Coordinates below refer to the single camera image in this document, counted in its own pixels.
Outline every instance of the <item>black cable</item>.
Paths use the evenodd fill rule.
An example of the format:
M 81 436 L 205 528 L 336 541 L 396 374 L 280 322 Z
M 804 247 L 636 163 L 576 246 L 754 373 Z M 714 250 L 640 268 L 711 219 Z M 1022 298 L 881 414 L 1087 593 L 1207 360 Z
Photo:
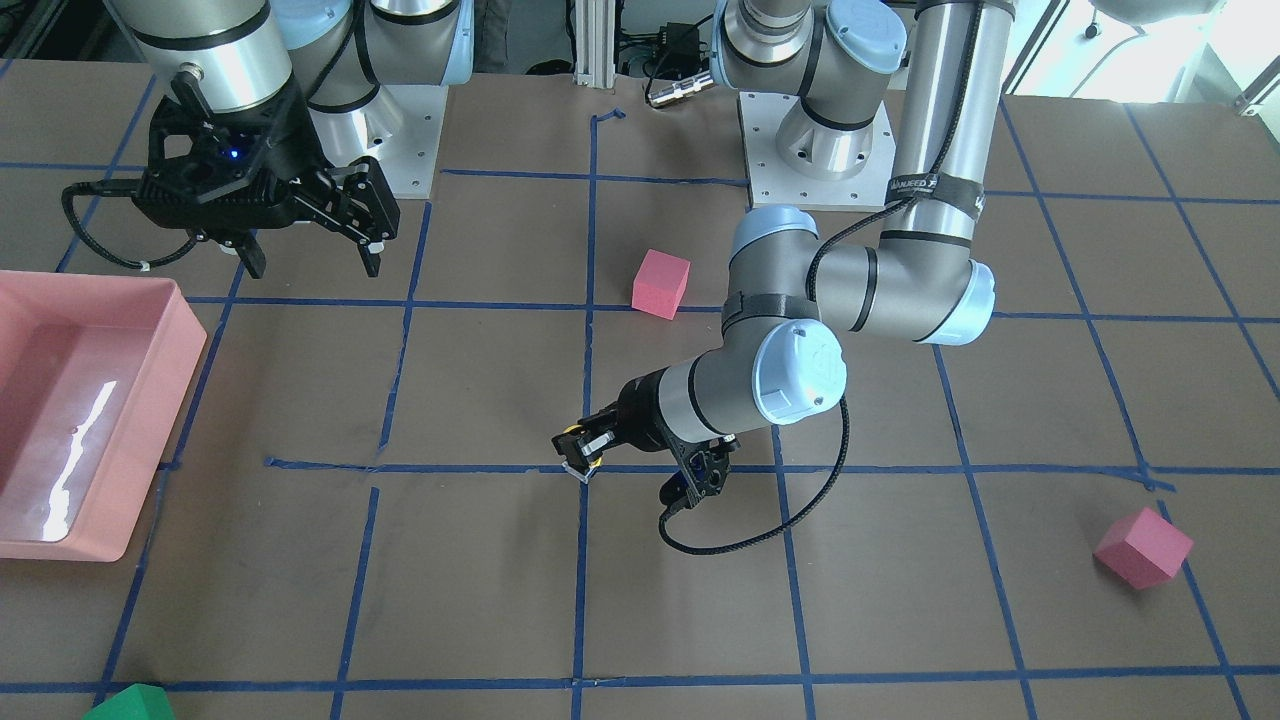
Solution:
M 573 32 L 573 0 L 564 0 L 564 35 L 568 36 L 568 55 L 577 67 L 577 33 Z
M 122 268 L 129 268 L 131 270 L 150 270 L 152 268 L 161 268 L 180 260 L 186 254 L 191 252 L 192 247 L 196 246 L 195 238 L 188 237 L 187 242 L 182 247 L 156 260 L 125 260 L 99 245 L 97 241 L 93 240 L 93 236 L 88 234 L 88 231 L 84 229 L 79 217 L 76 214 L 76 206 L 73 205 L 73 200 L 76 197 L 129 197 L 133 195 L 133 191 L 137 190 L 137 186 L 138 181 L 78 182 L 67 186 L 63 188 L 63 213 L 67 215 L 67 222 L 70 223 L 72 231 L 76 232 L 76 237 L 81 238 L 81 242 L 87 245 L 90 250 L 97 252 L 104 260 Z
M 658 73 L 662 72 L 662 65 L 667 61 L 667 56 L 671 55 L 672 47 L 675 47 L 676 45 L 680 45 L 681 42 L 684 42 L 684 40 L 686 37 L 689 37 L 690 35 L 698 32 L 699 27 L 701 27 L 701 26 L 707 24 L 708 22 L 710 22 L 710 19 L 714 18 L 714 17 L 716 17 L 716 14 L 712 13 L 710 15 L 707 15 L 705 18 L 698 20 L 691 27 L 689 27 L 687 29 L 685 29 L 685 32 L 680 33 L 675 40 L 672 40 L 669 37 L 667 38 L 667 49 L 662 51 L 660 56 L 658 56 L 658 61 L 654 63 L 653 72 L 648 73 L 649 74 L 649 82 L 646 82 L 645 86 L 644 86 L 644 104 L 645 105 L 653 108 L 653 102 L 649 101 L 649 92 L 653 91 L 653 78 L 658 77 Z
M 942 138 L 942 145 L 938 147 L 938 156 L 933 161 L 933 167 L 929 170 L 931 173 L 937 173 L 942 168 L 942 163 L 946 160 L 947 152 L 951 150 L 951 142 L 955 140 L 956 128 L 960 124 L 960 111 L 964 108 L 964 99 L 969 90 L 969 74 L 973 70 L 974 49 L 978 45 L 978 27 L 982 19 L 982 8 L 983 4 L 979 3 L 974 8 L 973 18 L 969 20 L 969 32 L 965 37 L 965 49 L 961 60 L 960 82 L 956 86 L 956 94 L 951 105 L 951 119 L 950 123 L 947 124 L 947 132 Z M 645 91 L 645 99 L 648 100 L 648 97 L 649 92 Z M 809 273 L 805 277 L 805 293 L 808 299 L 814 302 L 818 301 L 818 295 L 815 288 L 818 277 L 818 265 L 822 263 L 822 259 L 827 255 L 827 252 L 829 252 L 831 249 L 836 246 L 837 242 L 840 242 L 845 237 L 849 237 L 850 234 L 854 234 L 855 232 L 865 228 L 867 225 L 877 220 L 881 220 L 895 213 L 899 213 L 901 210 L 913 206 L 918 200 L 919 200 L 918 197 L 901 200 L 897 204 L 881 210 L 879 213 L 868 215 L 861 220 L 854 223 L 852 225 L 849 225 L 847 228 L 836 233 L 831 240 L 824 242 L 822 247 L 818 249 L 818 252 L 814 254 L 813 261 L 809 264 Z M 662 541 L 666 542 L 668 546 L 687 555 L 723 555 L 726 552 L 733 552 L 736 550 L 742 550 L 746 547 L 751 547 L 753 544 L 762 543 L 769 538 L 773 538 L 794 528 L 796 524 L 800 523 L 800 520 L 804 520 L 804 518 L 809 515 L 809 512 L 812 512 L 813 509 L 817 507 L 818 503 L 822 502 L 824 497 L 827 497 L 827 493 L 831 492 L 831 488 L 836 486 L 836 480 L 840 478 L 840 473 L 845 468 L 845 456 L 849 454 L 849 436 L 850 436 L 849 405 L 845 401 L 845 396 L 840 396 L 840 421 L 841 421 L 840 452 L 836 455 L 836 465 L 831 469 L 831 475 L 827 478 L 827 482 L 823 483 L 822 489 L 818 491 L 818 495 L 815 495 L 813 500 L 809 501 L 808 505 L 805 505 L 799 512 L 792 515 L 781 525 L 765 533 L 760 533 L 753 538 L 748 538 L 745 541 L 735 542 L 731 544 L 722 544 L 717 547 L 691 547 L 673 539 L 669 534 L 667 534 L 667 521 L 671 520 L 671 518 L 675 516 L 677 512 L 685 509 L 684 501 L 680 501 L 668 506 L 667 510 L 663 511 L 663 514 L 658 518 L 658 536 L 662 537 Z
M 303 97 L 303 101 L 310 102 L 311 99 L 315 97 L 316 92 L 320 92 L 320 86 L 324 85 L 324 81 L 329 79 L 329 73 L 338 67 L 338 60 L 342 60 L 343 54 L 347 53 L 347 46 L 351 45 L 351 38 L 356 36 L 356 26 L 360 24 L 356 22 L 356 18 L 361 17 L 360 13 L 365 12 L 365 3 L 366 0 L 355 0 L 355 3 L 352 3 L 351 24 L 347 26 L 347 32 L 342 36 L 342 44 L 338 45 L 338 51 L 333 54 L 333 58 L 329 58 L 329 61 L 320 68 L 320 74 L 316 76 L 316 79 L 311 85 L 311 90 L 307 91 L 307 96 Z
M 836 487 L 836 479 L 840 478 L 840 473 L 845 469 L 845 456 L 849 454 L 849 404 L 845 402 L 844 395 L 840 396 L 840 420 L 841 423 L 844 423 L 845 432 L 840 436 L 840 454 L 836 455 L 836 466 L 832 468 L 831 477 L 827 478 L 826 484 L 822 486 L 822 489 L 818 491 L 818 495 L 813 496 L 813 500 L 809 501 L 809 505 L 805 505 L 803 509 L 800 509 L 799 512 L 792 515 L 785 523 L 773 528 L 769 532 L 760 533 L 753 538 L 746 538 L 745 541 L 739 541 L 731 544 L 721 544 L 716 547 L 692 547 L 677 539 L 673 539 L 669 534 L 667 534 L 667 520 L 671 520 L 671 518 L 675 516 L 676 512 L 680 512 L 681 510 L 685 509 L 684 505 L 677 502 L 671 507 L 667 507 L 667 510 L 663 511 L 663 514 L 658 518 L 658 536 L 662 537 L 662 542 L 667 543 L 668 546 L 686 555 L 724 555 L 726 552 L 733 552 L 737 550 L 751 547 L 753 544 L 760 544 L 762 542 L 774 538 L 790 530 L 791 528 L 796 527 L 800 523 L 800 520 L 804 520 L 805 516 L 808 516 L 809 512 L 813 512 L 813 509 L 817 507 L 818 503 L 822 502 L 824 497 L 827 497 L 827 493 L 831 492 L 831 488 Z

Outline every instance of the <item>pink plastic bin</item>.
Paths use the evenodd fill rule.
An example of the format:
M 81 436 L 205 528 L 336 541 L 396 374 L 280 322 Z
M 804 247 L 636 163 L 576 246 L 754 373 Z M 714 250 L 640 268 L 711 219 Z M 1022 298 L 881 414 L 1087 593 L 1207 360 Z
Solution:
M 124 555 L 205 337 L 170 279 L 0 270 L 0 557 Z

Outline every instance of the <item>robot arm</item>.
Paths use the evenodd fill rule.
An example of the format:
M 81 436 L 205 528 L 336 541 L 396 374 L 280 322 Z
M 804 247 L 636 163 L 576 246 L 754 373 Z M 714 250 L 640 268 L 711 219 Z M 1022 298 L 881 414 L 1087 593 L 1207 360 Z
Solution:
M 360 110 L 379 100 L 383 82 L 465 82 L 471 0 L 113 4 L 165 97 L 151 119 L 140 181 L 64 191 L 77 234 L 104 258 L 142 270 L 212 241 L 260 278 L 266 259 L 253 232 L 308 220 L 349 238 L 366 274 L 376 277 L 379 252 L 399 224 L 376 147 L 398 128 L 334 127 L 365 120 Z M 189 241 L 163 261 L 120 260 L 84 232 L 72 208 L 77 195 L 131 197 L 156 224 L 186 229 Z
M 668 509 L 692 507 L 721 491 L 737 433 L 837 406 L 846 368 L 835 332 L 942 345 L 963 345 L 982 333 L 995 305 L 995 281 L 969 258 L 969 246 L 1012 6 L 920 6 L 887 199 L 892 205 L 879 246 L 824 247 L 813 219 L 795 208 L 749 213 L 733 238 L 722 347 L 632 380 L 614 404 L 553 438 L 567 469 L 585 479 L 605 450 L 622 443 L 671 450 L 681 473 L 663 488 L 662 501 Z M 721 63 L 716 74 L 735 83 L 751 78 L 750 90 L 799 94 L 796 106 L 808 120 L 846 133 L 842 142 L 856 147 L 860 128 L 847 128 L 873 117 L 887 73 L 833 36 L 852 28 L 846 18 L 879 22 L 879 10 L 892 15 L 874 0 L 833 0 L 826 18 L 806 0 L 724 0 L 714 29 L 721 49 L 713 58 Z M 826 33 L 817 50 L 817 41 L 806 42 L 818 37 L 815 26 Z M 892 33 L 864 35 L 890 37 L 892 46 Z M 896 64 L 895 58 L 879 69 L 891 72 Z M 838 90 L 841 68 L 870 90 Z M 828 127 L 837 123 L 845 129 Z M 812 138 L 820 136 L 809 133 L 804 147 L 819 147 Z

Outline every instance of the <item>gray metal cylinder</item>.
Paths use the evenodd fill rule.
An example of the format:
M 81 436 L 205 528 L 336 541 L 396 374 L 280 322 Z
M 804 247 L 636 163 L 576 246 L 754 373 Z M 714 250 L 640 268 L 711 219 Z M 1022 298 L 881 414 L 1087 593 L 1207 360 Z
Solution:
M 440 85 L 453 50 L 461 3 L 444 15 L 422 22 L 442 8 L 417 15 L 378 14 L 365 17 L 369 58 L 383 85 Z
M 191 70 L 210 110 L 233 113 L 274 96 L 293 72 L 266 0 L 125 0 L 116 9 L 170 97 L 169 81 Z
M 741 0 L 756 22 L 768 27 L 790 27 L 809 10 L 810 0 Z
M 791 169 L 822 181 L 851 178 L 861 172 L 874 140 L 872 126 L 835 129 L 810 118 L 801 102 L 791 106 L 773 136 L 778 155 Z
M 342 46 L 342 38 L 349 32 L 352 22 L 355 22 L 355 18 L 348 12 L 338 24 L 320 36 L 315 42 L 289 51 L 289 56 L 293 59 L 293 74 L 298 78 L 303 92 L 315 90 L 316 77 L 334 54 L 338 53 L 338 47 Z M 314 108 L 349 106 L 367 99 L 374 87 L 365 78 L 365 72 L 360 68 L 360 56 L 356 51 L 356 44 L 352 41 L 347 44 L 342 58 L 338 58 L 337 64 L 329 70 L 320 88 L 315 90 L 311 105 Z
M 974 46 L 973 70 L 942 172 L 975 182 L 983 179 L 1012 17 L 993 5 L 964 3 L 934 5 L 919 17 L 902 124 L 897 132 L 895 177 L 925 173 L 938 155 L 955 102 L 956 69 L 963 64 L 965 36 L 975 8 L 982 8 L 982 23 Z M 884 229 L 923 231 L 972 240 L 974 225 L 975 220 L 951 205 L 922 200 L 911 210 L 886 220 Z
M 826 18 L 822 24 L 822 49 L 805 102 L 819 117 L 833 123 L 870 123 L 884 100 L 892 73 L 878 73 L 850 58 L 840 50 Z
M 803 4 L 804 12 L 795 18 L 777 18 L 759 13 L 751 5 L 751 0 L 730 0 L 721 18 L 723 29 L 717 28 L 714 32 L 723 32 L 728 45 L 749 60 L 744 63 L 749 67 L 751 63 L 763 65 L 785 63 L 799 54 L 806 54 L 814 13 L 808 8 L 808 1 Z
M 370 5 L 393 15 L 429 15 L 449 6 L 457 0 L 371 0 Z
M 248 22 L 265 0 L 110 0 L 133 29 L 156 37 L 204 37 Z

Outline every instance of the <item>metal post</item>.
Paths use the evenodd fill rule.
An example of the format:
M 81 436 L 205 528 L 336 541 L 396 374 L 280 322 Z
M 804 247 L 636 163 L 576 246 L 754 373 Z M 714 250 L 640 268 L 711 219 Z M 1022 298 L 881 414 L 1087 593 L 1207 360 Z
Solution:
M 579 0 L 573 4 L 573 23 L 577 26 L 573 82 L 613 88 L 613 0 Z
M 1236 96 L 1231 106 L 1240 115 L 1257 115 L 1258 108 L 1267 101 L 1267 97 L 1276 87 L 1280 87 L 1280 55 L 1275 60 L 1271 60 L 1267 69 L 1262 70 L 1262 74 L 1251 82 L 1249 87 L 1244 88 L 1244 92 Z

